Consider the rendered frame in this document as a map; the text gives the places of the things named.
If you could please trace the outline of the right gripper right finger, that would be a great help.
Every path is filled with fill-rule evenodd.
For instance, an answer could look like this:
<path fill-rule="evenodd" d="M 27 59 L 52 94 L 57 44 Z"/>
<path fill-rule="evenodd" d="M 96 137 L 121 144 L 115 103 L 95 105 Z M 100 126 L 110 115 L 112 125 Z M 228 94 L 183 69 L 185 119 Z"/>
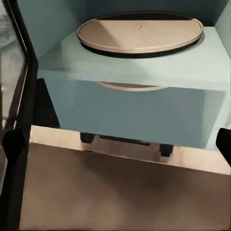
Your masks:
<path fill-rule="evenodd" d="M 216 146 L 231 166 L 231 129 L 219 129 L 216 138 Z"/>

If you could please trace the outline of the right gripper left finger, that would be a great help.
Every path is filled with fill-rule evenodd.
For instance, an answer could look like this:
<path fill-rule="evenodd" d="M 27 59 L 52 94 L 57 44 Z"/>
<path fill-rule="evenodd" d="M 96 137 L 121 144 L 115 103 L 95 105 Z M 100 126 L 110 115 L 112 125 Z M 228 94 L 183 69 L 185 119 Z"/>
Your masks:
<path fill-rule="evenodd" d="M 0 133 L 0 186 L 25 146 L 21 128 Z"/>

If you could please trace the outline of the microwave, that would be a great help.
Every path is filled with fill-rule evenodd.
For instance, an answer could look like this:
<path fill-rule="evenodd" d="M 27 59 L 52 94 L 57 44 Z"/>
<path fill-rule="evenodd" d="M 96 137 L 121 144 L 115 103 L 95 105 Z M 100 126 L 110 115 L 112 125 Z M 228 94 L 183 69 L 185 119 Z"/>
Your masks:
<path fill-rule="evenodd" d="M 231 0 L 0 0 L 0 133 L 25 139 L 0 231 L 18 231 L 38 70 L 231 82 Z"/>

